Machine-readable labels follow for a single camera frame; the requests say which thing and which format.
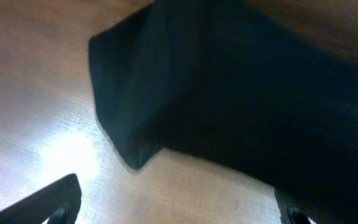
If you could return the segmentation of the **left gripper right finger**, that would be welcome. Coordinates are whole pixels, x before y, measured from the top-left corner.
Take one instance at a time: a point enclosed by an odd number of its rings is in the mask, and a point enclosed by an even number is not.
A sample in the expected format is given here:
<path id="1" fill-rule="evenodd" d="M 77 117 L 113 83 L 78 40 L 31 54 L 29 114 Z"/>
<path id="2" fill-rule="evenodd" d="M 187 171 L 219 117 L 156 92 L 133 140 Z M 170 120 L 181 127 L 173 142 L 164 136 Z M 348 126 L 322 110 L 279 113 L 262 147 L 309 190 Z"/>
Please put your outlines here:
<path id="1" fill-rule="evenodd" d="M 313 224 L 314 221 L 293 204 L 293 200 L 285 192 L 275 189 L 274 196 L 280 211 L 282 224 Z"/>

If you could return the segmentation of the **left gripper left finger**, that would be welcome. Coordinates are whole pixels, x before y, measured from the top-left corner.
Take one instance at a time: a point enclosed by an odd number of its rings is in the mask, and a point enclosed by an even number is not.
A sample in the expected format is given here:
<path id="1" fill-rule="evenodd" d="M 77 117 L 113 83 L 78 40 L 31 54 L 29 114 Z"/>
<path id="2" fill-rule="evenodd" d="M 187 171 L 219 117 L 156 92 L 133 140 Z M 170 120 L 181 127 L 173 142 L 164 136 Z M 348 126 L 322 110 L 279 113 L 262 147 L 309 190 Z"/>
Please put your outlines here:
<path id="1" fill-rule="evenodd" d="M 52 184 L 0 211 L 0 224 L 74 224 L 81 207 L 81 188 L 76 174 Z"/>

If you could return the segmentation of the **black trousers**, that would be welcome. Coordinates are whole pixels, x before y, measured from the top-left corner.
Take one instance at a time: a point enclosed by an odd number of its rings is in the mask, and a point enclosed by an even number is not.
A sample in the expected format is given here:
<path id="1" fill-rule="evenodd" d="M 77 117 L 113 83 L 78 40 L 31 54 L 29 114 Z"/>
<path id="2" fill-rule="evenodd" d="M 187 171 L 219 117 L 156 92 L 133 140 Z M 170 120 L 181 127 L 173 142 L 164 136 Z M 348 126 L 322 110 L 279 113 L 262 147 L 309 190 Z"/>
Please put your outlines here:
<path id="1" fill-rule="evenodd" d="M 169 148 L 274 186 L 283 221 L 358 223 L 358 63 L 240 1 L 155 1 L 88 52 L 98 120 L 132 169 Z"/>

